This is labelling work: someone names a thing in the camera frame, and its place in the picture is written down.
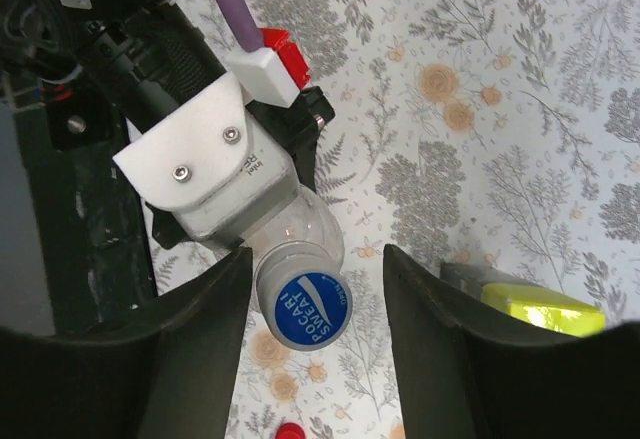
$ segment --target plastic bottle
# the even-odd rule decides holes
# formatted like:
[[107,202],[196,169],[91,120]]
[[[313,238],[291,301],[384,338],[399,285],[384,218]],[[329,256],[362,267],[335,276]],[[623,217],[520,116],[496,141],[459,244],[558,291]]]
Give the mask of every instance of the plastic bottle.
[[322,199],[302,186],[245,244],[253,248],[258,304],[272,334],[302,351],[335,341],[349,323],[353,301],[340,275],[342,231]]

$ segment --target red object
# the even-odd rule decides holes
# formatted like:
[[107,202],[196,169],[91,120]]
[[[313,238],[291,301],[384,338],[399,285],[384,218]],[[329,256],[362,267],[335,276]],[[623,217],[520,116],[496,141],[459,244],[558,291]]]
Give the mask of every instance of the red object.
[[278,53],[278,57],[299,89],[303,89],[309,81],[309,66],[302,57],[300,49],[291,42],[289,33],[284,29],[261,29],[264,45]]
[[304,430],[293,422],[288,422],[280,426],[278,432],[276,432],[275,439],[305,439],[307,435]]
[[66,89],[64,85],[56,85],[53,87],[41,87],[40,92],[44,96],[44,102],[47,104],[54,102],[62,102],[73,96],[71,89]]

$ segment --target yellow object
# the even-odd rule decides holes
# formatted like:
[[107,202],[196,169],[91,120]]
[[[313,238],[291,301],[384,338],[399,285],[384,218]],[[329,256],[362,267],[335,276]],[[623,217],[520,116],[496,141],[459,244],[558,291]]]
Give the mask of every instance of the yellow object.
[[572,336],[595,334],[606,324],[598,308],[544,287],[487,284],[482,302],[534,326]]

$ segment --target metal screw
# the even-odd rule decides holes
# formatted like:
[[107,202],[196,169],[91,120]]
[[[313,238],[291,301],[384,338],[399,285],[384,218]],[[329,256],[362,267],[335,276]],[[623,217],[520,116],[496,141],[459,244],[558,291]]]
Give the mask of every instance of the metal screw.
[[178,166],[173,170],[173,178],[178,182],[187,182],[191,179],[191,171],[187,166]]
[[104,57],[111,57],[111,54],[113,53],[113,50],[109,47],[108,44],[102,44],[99,49]]
[[327,125],[327,123],[324,121],[324,118],[320,114],[316,114],[313,117],[318,123],[318,130],[321,131],[322,129],[324,129],[324,126]]
[[235,144],[240,140],[240,131],[237,127],[227,127],[222,133],[222,137],[227,144]]
[[87,130],[87,122],[80,116],[71,116],[67,120],[67,129],[71,134],[82,134]]

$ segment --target bottle label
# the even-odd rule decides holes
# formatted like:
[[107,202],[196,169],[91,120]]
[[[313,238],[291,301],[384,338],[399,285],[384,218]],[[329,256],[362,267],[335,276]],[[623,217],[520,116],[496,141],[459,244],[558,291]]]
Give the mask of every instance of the bottle label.
[[280,291],[276,324],[291,342],[305,346],[335,336],[349,311],[349,298],[333,277],[319,272],[298,276]]

